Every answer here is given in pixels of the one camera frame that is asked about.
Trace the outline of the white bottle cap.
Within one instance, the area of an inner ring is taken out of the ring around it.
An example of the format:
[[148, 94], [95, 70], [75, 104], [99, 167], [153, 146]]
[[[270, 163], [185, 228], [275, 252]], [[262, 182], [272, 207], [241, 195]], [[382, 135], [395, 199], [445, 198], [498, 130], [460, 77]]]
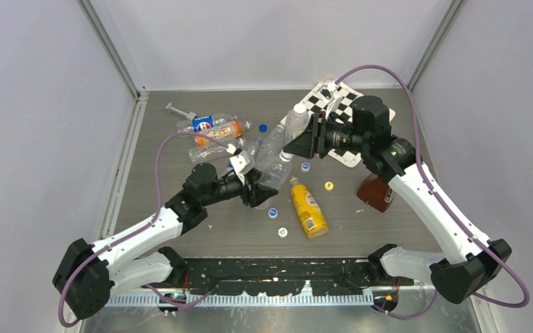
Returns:
[[293, 112], [295, 114], [305, 114], [307, 112], [307, 108], [306, 108], [306, 106], [303, 103], [297, 103], [293, 107]]

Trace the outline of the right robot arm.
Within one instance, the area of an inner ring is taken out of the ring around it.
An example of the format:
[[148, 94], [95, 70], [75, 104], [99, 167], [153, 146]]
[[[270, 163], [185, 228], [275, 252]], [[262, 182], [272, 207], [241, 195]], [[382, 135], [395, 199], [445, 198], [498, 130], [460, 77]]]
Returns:
[[463, 302], [497, 276], [511, 247], [504, 239], [490, 239], [459, 210], [443, 206], [448, 197], [423, 175], [428, 168], [416, 163], [416, 149], [392, 135], [382, 99], [360, 96], [350, 106], [350, 125], [318, 112], [283, 151], [307, 159], [323, 158], [332, 149], [359, 153], [366, 168], [405, 200], [441, 248], [440, 253], [423, 253], [387, 244], [369, 255], [370, 279], [381, 285], [394, 277], [418, 280], [432, 284], [451, 303]]

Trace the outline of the clear ribbed plastic bottle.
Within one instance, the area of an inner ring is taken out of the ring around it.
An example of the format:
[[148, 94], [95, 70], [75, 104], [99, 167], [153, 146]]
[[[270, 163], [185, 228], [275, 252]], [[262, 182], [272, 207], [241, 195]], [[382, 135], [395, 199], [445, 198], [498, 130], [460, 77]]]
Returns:
[[278, 154], [269, 160], [258, 183], [279, 190], [285, 183], [291, 167], [291, 161], [283, 162]]

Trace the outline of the clear square labelled bottle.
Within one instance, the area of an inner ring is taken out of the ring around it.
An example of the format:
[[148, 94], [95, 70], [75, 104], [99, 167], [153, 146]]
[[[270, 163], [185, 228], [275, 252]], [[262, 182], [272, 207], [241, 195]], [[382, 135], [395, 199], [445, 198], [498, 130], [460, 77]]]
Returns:
[[285, 120], [285, 144], [303, 133], [310, 122], [308, 111], [305, 114], [295, 114], [293, 108], [288, 112]]

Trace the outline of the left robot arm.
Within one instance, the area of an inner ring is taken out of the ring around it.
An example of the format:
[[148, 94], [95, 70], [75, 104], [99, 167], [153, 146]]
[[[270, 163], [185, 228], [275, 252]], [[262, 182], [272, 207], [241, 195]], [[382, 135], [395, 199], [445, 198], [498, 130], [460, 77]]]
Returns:
[[207, 218], [209, 205], [240, 198], [245, 206], [257, 207], [276, 196], [278, 190], [261, 183], [261, 177], [257, 169], [242, 176], [218, 177], [212, 164], [197, 164], [182, 189], [147, 219], [94, 243], [83, 238], [70, 243], [52, 280], [60, 293], [60, 323], [71, 327], [65, 307], [80, 321], [95, 315], [119, 293], [150, 283], [179, 286], [187, 266], [175, 250], [144, 253], [198, 226]]

